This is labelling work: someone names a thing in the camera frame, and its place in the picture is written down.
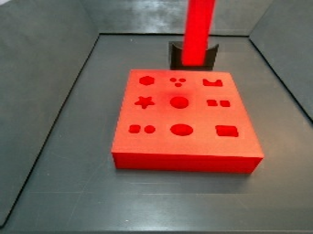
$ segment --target black base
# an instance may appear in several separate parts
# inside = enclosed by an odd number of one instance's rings
[[[181,41],[171,41],[169,43],[171,49],[171,69],[183,69],[183,70],[213,70],[216,57],[219,54],[220,44],[217,44],[213,48],[207,50],[207,58],[204,66],[184,66],[181,62],[183,55],[183,42]]]

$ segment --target red vertical rod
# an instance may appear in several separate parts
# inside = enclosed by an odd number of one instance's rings
[[[216,0],[191,0],[183,48],[184,66],[205,64],[208,37]]]

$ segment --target top surface of block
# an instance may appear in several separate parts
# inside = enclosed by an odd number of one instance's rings
[[[264,158],[231,73],[132,70],[112,151]]]

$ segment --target front face of block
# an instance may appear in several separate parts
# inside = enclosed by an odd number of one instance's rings
[[[118,168],[251,173],[264,153],[232,75],[133,70],[112,153]]]

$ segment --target gray wall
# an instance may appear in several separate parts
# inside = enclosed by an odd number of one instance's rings
[[[217,0],[212,34],[248,36],[274,0]],[[101,33],[185,31],[188,0],[84,0]]]
[[[2,226],[98,32],[78,0],[10,1],[0,32]]]
[[[251,34],[313,120],[313,1],[276,0]]]

